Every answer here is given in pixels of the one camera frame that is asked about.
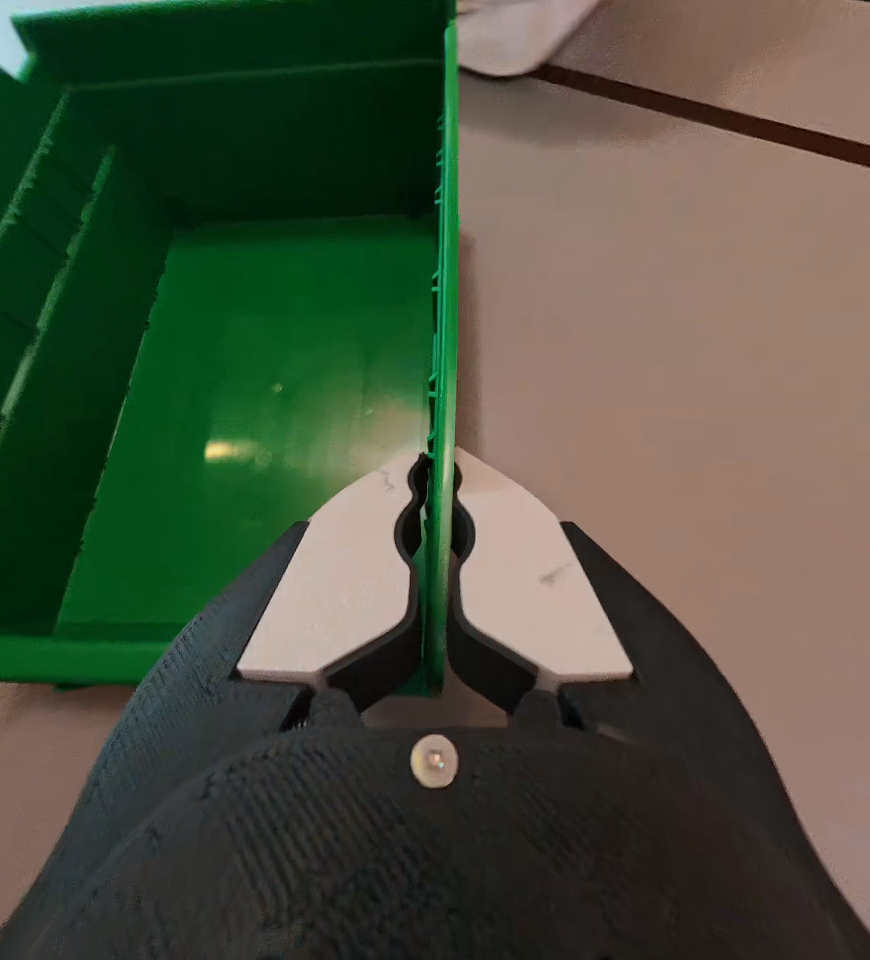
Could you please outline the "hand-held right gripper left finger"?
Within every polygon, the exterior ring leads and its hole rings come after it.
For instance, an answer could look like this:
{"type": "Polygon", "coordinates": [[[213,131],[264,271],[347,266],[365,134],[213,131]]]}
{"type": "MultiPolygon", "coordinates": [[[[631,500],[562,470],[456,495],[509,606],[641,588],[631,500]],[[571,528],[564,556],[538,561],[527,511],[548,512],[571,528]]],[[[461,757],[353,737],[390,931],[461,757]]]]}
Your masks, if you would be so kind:
{"type": "Polygon", "coordinates": [[[341,690],[364,711],[417,675],[428,474],[425,453],[402,453],[310,517],[237,663],[241,679],[341,690]]]}

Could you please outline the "green plastic bin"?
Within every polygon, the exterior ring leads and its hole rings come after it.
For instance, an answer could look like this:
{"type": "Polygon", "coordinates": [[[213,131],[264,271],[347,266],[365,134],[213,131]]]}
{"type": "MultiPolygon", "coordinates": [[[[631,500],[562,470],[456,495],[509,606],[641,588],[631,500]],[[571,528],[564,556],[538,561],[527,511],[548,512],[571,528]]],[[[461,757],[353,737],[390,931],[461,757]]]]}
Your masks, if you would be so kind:
{"type": "Polygon", "coordinates": [[[454,2],[10,15],[0,682],[138,684],[457,370],[454,2]]]}

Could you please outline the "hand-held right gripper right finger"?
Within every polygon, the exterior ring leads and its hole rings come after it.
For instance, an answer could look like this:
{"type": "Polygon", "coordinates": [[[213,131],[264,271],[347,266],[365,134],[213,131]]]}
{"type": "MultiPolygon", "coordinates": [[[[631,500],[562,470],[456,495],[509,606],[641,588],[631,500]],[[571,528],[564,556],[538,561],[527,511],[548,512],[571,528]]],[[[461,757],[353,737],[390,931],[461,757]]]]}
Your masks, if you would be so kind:
{"type": "Polygon", "coordinates": [[[457,447],[446,655],[506,714],[533,690],[622,682],[633,664],[556,515],[457,447]]]}

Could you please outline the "white sheet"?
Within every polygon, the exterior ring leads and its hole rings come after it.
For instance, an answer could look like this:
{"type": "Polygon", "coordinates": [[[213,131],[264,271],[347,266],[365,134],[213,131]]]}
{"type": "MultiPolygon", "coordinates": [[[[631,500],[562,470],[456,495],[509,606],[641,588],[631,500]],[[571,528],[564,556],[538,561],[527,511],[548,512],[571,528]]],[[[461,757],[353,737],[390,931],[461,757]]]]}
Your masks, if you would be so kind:
{"type": "Polygon", "coordinates": [[[457,63],[489,78],[533,72],[573,37],[599,1],[459,1],[457,63]]]}

